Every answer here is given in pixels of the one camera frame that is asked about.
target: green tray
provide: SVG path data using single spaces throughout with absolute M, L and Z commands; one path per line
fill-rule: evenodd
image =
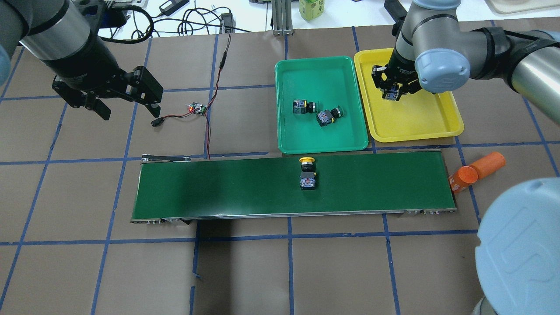
M 344 116 L 320 127 L 316 113 L 296 115 L 293 100 L 318 110 L 340 106 Z M 369 143 L 354 61 L 350 57 L 282 60 L 276 64 L 278 148 L 285 154 L 357 151 Z
M 441 152 L 315 158 L 312 191 L 298 157 L 142 164 L 131 222 L 455 210 Z

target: orange bottle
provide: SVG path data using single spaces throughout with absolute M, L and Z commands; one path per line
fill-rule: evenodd
M 499 152 L 492 152 L 487 156 L 469 164 L 470 167 L 475 169 L 478 173 L 478 179 L 494 173 L 506 165 L 506 158 Z
M 471 166 L 462 166 L 455 174 L 449 176 L 451 191 L 458 193 L 478 180 L 477 171 Z

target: blue joint cap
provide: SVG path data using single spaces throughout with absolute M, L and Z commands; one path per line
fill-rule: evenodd
M 560 32 L 549 31 L 549 30 L 536 30 L 538 32 L 545 33 L 552 37 L 553 40 L 560 42 Z
M 414 63 L 423 89 L 431 93 L 453 91 L 470 76 L 470 63 L 461 53 L 435 48 L 421 53 Z
M 461 0 L 414 0 L 413 2 L 424 9 L 438 11 L 453 10 L 461 4 Z
M 8 79 L 10 75 L 11 60 L 8 53 L 4 50 L 4 47 L 0 45 L 0 85 Z

